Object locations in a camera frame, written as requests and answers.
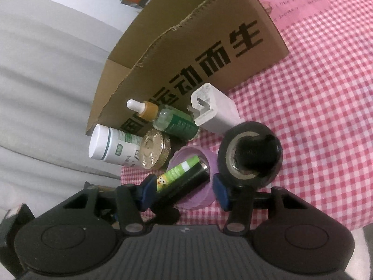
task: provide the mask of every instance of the dropper bottle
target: dropper bottle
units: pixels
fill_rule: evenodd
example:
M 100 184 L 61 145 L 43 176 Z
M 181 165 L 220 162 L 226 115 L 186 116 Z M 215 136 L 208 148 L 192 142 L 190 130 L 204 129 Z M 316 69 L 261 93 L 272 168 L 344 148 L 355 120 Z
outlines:
M 192 116 L 172 106 L 157 106 L 148 101 L 141 103 L 131 99 L 127 101 L 127 107 L 137 112 L 139 117 L 152 122 L 155 129 L 180 139 L 192 140 L 199 132 Z

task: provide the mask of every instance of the cardboard box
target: cardboard box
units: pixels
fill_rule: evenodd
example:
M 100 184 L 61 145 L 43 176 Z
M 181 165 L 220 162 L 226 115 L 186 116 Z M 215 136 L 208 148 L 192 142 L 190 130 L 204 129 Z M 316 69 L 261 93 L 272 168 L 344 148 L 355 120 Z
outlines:
M 109 55 L 86 133 L 99 123 L 142 136 L 151 123 L 128 99 L 186 111 L 202 83 L 226 92 L 287 54 L 258 0 L 151 0 Z

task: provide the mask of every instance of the white pill bottle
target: white pill bottle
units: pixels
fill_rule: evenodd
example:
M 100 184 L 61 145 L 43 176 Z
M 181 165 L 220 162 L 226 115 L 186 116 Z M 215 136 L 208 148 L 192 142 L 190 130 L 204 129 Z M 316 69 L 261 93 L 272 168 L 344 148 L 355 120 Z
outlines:
M 88 155 L 111 164 L 141 168 L 139 150 L 142 138 L 131 133 L 97 124 Z

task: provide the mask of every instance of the metal prong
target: metal prong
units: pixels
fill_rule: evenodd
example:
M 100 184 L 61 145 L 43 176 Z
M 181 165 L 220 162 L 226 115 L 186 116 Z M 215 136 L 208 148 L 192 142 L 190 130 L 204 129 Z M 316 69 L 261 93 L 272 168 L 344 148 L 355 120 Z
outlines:
M 198 109 L 196 109 L 196 108 L 194 108 L 190 105 L 187 106 L 187 109 L 188 109 L 189 112 L 191 112 L 193 114 L 194 119 L 198 118 L 201 115 L 201 113 Z
M 201 115 L 210 110 L 210 105 L 206 101 L 203 101 L 201 98 L 197 98 L 197 102 L 203 106 L 203 109 L 200 111 Z

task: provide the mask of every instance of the purple plastic cup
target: purple plastic cup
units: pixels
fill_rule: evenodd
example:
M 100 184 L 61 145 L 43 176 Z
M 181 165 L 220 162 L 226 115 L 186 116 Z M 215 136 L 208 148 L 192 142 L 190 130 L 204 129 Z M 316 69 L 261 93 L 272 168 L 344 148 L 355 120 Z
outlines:
M 211 150 L 195 145 L 184 146 L 174 154 L 168 164 L 167 170 L 170 170 L 193 156 L 200 157 L 200 161 L 208 166 L 210 181 L 176 203 L 176 206 L 182 209 L 200 209 L 207 207 L 216 199 L 212 189 L 212 177 L 218 172 L 218 156 Z

